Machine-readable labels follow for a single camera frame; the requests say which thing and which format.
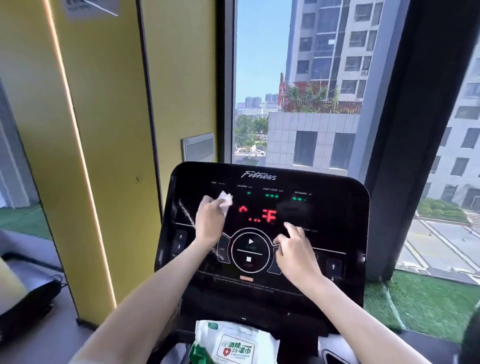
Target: tiled wall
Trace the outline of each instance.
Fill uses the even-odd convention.
[[[359,117],[359,114],[270,112],[266,166],[345,174],[330,169],[335,133],[356,133]],[[318,132],[313,167],[293,165],[297,131]]]

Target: road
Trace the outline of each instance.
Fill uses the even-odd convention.
[[[480,284],[480,231],[463,225],[414,219],[396,267]]]

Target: person's left arm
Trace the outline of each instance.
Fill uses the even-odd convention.
[[[223,200],[205,196],[196,216],[195,240],[132,291],[107,317],[71,364],[146,363],[198,266],[222,233]]]

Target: fitness logo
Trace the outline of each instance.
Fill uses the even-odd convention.
[[[246,170],[241,178],[245,176],[250,178],[261,178],[263,180],[273,180],[273,181],[275,181],[276,179],[276,176],[272,176],[271,174],[268,174],[268,173],[255,172],[254,170]]]

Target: person's right arm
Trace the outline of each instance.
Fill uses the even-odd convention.
[[[347,297],[318,266],[303,229],[285,223],[276,260],[283,274],[310,298],[342,334],[363,364],[429,364],[420,353]]]

